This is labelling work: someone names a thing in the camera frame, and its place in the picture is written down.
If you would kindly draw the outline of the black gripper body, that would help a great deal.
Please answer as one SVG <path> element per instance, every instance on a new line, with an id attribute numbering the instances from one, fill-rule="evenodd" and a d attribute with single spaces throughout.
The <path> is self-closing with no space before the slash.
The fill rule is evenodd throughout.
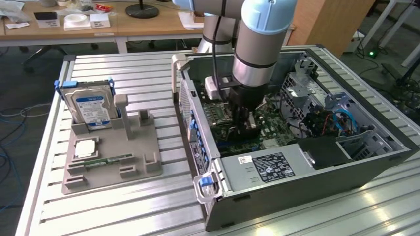
<path id="1" fill-rule="evenodd" d="M 245 85 L 230 87 L 228 96 L 230 111 L 241 109 L 252 112 L 261 104 L 264 96 L 265 85 L 257 87 Z"/>

